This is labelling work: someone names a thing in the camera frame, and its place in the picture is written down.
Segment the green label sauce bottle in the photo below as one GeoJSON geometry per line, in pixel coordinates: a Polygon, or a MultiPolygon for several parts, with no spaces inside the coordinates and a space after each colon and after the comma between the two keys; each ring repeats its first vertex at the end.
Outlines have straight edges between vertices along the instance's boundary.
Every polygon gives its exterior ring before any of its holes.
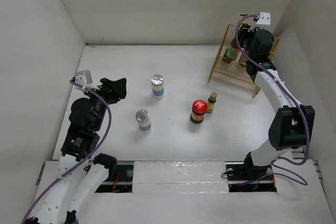
{"type": "Polygon", "coordinates": [[[236,60],[239,55],[239,49],[236,43],[235,37],[230,42],[229,47],[226,49],[224,56],[223,56],[223,62],[225,63],[231,63],[232,61],[236,60]]]}

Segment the red label vinegar bottle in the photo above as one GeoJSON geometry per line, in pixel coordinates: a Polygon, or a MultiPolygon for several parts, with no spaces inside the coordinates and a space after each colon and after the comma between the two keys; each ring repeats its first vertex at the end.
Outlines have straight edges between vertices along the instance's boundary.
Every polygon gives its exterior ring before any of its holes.
{"type": "Polygon", "coordinates": [[[246,55],[247,55],[247,52],[246,52],[246,49],[244,48],[238,60],[238,64],[243,68],[246,68],[246,62],[248,61],[248,58],[246,57],[246,55]]]}

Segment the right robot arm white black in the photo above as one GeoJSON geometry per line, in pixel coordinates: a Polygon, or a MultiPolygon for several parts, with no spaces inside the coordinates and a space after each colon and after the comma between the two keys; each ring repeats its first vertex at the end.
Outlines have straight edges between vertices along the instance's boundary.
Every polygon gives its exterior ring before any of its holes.
{"type": "Polygon", "coordinates": [[[269,59],[274,42],[271,32],[242,24],[236,30],[235,40],[247,59],[247,74],[263,90],[275,112],[267,140],[244,159],[241,171],[253,183],[265,178],[263,172],[283,159],[288,150],[305,147],[307,153],[310,151],[315,110],[296,99],[280,79],[269,59]]]}

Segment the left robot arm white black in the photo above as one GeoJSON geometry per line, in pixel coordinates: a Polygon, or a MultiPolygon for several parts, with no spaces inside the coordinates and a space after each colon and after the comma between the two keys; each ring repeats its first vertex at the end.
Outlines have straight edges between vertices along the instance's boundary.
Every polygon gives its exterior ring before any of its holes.
{"type": "Polygon", "coordinates": [[[85,94],[71,105],[70,126],[61,148],[56,179],[36,198],[43,205],[35,216],[28,210],[22,223],[78,223],[87,203],[105,180],[117,175],[117,159],[96,154],[107,135],[100,137],[104,117],[108,116],[106,132],[110,131],[110,105],[126,98],[127,80],[102,78],[94,86],[89,71],[76,74],[70,81],[85,94]]]}

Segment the near blue label shaker jar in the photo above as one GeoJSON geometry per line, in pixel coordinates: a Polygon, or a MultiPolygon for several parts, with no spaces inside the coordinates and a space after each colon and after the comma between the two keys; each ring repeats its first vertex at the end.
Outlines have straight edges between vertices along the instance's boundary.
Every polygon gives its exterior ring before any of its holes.
{"type": "Polygon", "coordinates": [[[139,130],[142,133],[149,134],[152,128],[149,112],[145,109],[140,109],[136,112],[135,118],[138,123],[139,130]]]}

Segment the blue label shaker jar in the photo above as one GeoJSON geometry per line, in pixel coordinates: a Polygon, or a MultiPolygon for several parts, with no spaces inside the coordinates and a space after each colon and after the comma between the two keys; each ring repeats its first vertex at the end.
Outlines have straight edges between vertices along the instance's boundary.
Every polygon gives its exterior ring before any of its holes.
{"type": "Polygon", "coordinates": [[[135,118],[138,123],[139,130],[142,133],[149,134],[152,128],[149,112],[145,109],[140,109],[136,112],[135,118]]]}
{"type": "Polygon", "coordinates": [[[155,74],[151,77],[152,95],[158,100],[164,98],[164,78],[160,74],[155,74]]]}

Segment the far blue label shaker jar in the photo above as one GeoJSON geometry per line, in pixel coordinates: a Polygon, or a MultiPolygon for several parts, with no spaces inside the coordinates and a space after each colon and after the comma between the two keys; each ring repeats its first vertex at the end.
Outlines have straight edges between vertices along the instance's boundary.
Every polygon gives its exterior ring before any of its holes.
{"type": "Polygon", "coordinates": [[[155,74],[151,77],[152,95],[158,100],[164,98],[164,78],[160,74],[155,74]]]}

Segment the small yellow label bottle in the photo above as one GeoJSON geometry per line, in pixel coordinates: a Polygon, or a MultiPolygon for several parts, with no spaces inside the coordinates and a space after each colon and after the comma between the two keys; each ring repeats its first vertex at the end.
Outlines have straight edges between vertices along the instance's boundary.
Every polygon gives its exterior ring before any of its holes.
{"type": "Polygon", "coordinates": [[[215,103],[216,103],[216,99],[217,99],[217,93],[216,92],[212,92],[207,100],[207,113],[212,113],[215,107],[215,103]]]}

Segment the red lid dark sauce jar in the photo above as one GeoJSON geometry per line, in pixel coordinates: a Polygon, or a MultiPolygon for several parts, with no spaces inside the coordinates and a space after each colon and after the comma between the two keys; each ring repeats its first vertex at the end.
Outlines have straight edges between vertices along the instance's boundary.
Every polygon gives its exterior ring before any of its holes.
{"type": "Polygon", "coordinates": [[[204,114],[207,111],[207,103],[204,100],[196,100],[192,104],[191,122],[200,124],[204,120],[204,114]]]}

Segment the metal base rail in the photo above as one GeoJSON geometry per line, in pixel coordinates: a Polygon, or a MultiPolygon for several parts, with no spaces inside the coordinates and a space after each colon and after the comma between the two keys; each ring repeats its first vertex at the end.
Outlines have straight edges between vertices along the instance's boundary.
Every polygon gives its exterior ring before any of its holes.
{"type": "Polygon", "coordinates": [[[246,185],[246,177],[234,169],[240,162],[136,161],[120,162],[114,177],[97,193],[224,194],[277,191],[272,177],[246,185]]]}

